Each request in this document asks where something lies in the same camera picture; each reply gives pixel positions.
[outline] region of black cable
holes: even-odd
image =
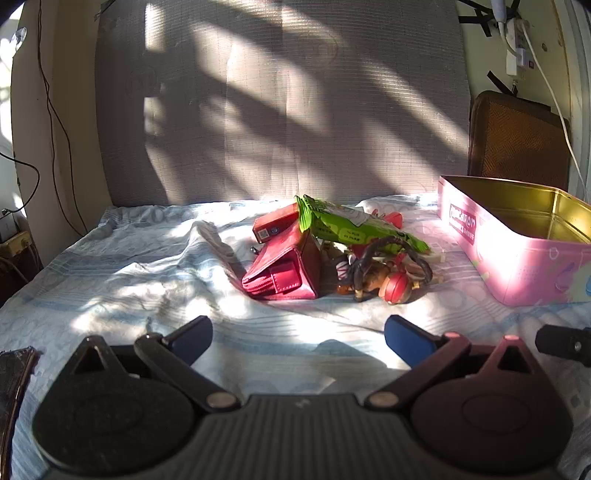
[[[51,133],[51,176],[53,178],[53,188],[56,192],[57,203],[60,206],[61,214],[65,218],[66,222],[68,223],[68,225],[70,225],[72,230],[74,230],[78,235],[84,236],[68,220],[68,217],[66,216],[63,205],[61,204],[60,195],[57,191],[56,168],[55,168],[55,165],[56,165],[56,145],[55,145],[55,141],[53,138],[53,116],[51,114],[51,111],[53,111],[53,114],[56,116],[56,119],[59,122],[61,129],[64,132],[64,135],[66,136],[66,140],[68,143],[68,152],[70,155],[70,181],[72,184],[72,196],[74,198],[74,206],[76,207],[76,212],[78,213],[78,216],[80,217],[80,221],[82,222],[82,225],[84,226],[86,233],[88,233],[88,228],[86,227],[84,219],[82,218],[82,215],[80,214],[80,210],[78,209],[78,204],[76,202],[76,192],[74,191],[74,171],[73,171],[73,166],[72,166],[72,146],[70,144],[70,137],[68,136],[68,133],[64,127],[64,124],[61,122],[60,116],[57,114],[56,109],[53,106],[53,103],[51,102],[50,85],[49,85],[49,81],[47,80],[47,77],[45,76],[45,72],[43,70],[43,64],[41,62],[41,31],[43,28],[43,24],[41,22],[43,9],[42,9],[41,4],[42,4],[42,0],[39,0],[39,12],[37,15],[37,61],[39,63],[39,70],[41,72],[41,77],[43,77],[43,84],[45,86],[45,93],[46,93],[46,99],[47,99],[46,107],[47,107],[47,113],[49,114],[49,125],[50,125],[50,133]]]
[[[13,161],[14,163],[18,163],[19,165],[25,165],[27,167],[31,167],[37,173],[37,183],[35,184],[35,188],[33,189],[33,193],[31,193],[31,195],[27,199],[27,201],[22,204],[22,207],[20,207],[19,209],[16,209],[16,210],[10,210],[10,209],[3,210],[3,212],[6,211],[6,212],[9,212],[9,213],[17,213],[17,212],[20,212],[27,205],[29,205],[29,202],[33,198],[33,195],[35,195],[35,192],[37,191],[37,187],[39,186],[39,182],[41,180],[41,174],[39,173],[39,170],[37,170],[37,167],[35,165],[31,165],[30,163],[17,160],[16,158],[11,158],[8,155],[3,154],[2,152],[0,152],[0,155],[3,156],[4,158],[6,158],[7,160]]]
[[[579,480],[587,480],[587,475],[591,473],[591,465],[587,465],[583,472],[581,473],[581,476],[579,477]]]

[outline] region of wrinkled fabric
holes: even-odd
[[[214,323],[212,346],[193,368],[246,398],[252,393],[345,393],[360,399],[408,367],[381,330],[400,314],[434,334],[454,330],[478,343],[520,335],[574,417],[561,462],[566,478],[591,463],[590,370],[540,355],[541,325],[591,326],[591,303],[520,307],[498,303],[437,217],[436,196],[385,197],[360,205],[400,211],[404,229],[444,256],[441,284],[409,304],[361,304],[331,293],[317,300],[259,302],[240,289],[254,261],[255,218],[287,202],[207,203],[110,208],[100,225],[51,262],[0,309],[0,349],[32,345],[41,357],[25,393],[13,442],[13,478],[38,478],[46,466],[31,438],[35,409],[87,335],[112,345],[146,331],[168,334],[198,315]]]

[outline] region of wall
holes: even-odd
[[[478,3],[490,7],[490,0],[478,0]],[[456,2],[459,15],[474,15],[474,9]],[[570,117],[569,72],[566,63],[564,40],[557,18],[553,0],[521,0],[519,12],[530,22],[530,37],[538,59],[554,89],[563,115]],[[485,90],[497,91],[486,77],[491,70],[509,88],[513,77],[506,74],[506,52],[501,44],[499,31],[491,27],[492,37],[487,38],[480,25],[462,25],[466,68],[472,98]],[[556,113],[554,102],[540,72],[526,70],[518,81],[519,97],[550,105]]]
[[[51,97],[72,142],[74,185],[80,213],[89,228],[96,226],[110,205],[102,172],[96,133],[94,58],[98,22],[93,15],[100,0],[43,0],[41,56],[51,84]],[[27,219],[46,264],[79,239],[61,214],[54,189],[51,136],[43,81],[37,63],[37,13],[39,1],[28,0],[20,27],[27,38],[14,57],[12,68],[12,131],[17,157],[41,173],[41,183],[27,206]],[[80,231],[70,186],[67,143],[57,121],[56,184],[67,217]],[[29,197],[35,173],[17,166],[22,198]]]

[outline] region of power strip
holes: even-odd
[[[0,244],[0,257],[13,258],[31,245],[31,235],[24,231]]]

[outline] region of pile of items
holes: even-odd
[[[258,218],[257,258],[242,279],[263,300],[318,297],[322,255],[336,269],[337,291],[363,301],[374,292],[390,304],[405,303],[430,283],[427,260],[437,259],[422,240],[401,230],[402,214],[368,214],[308,196]]]

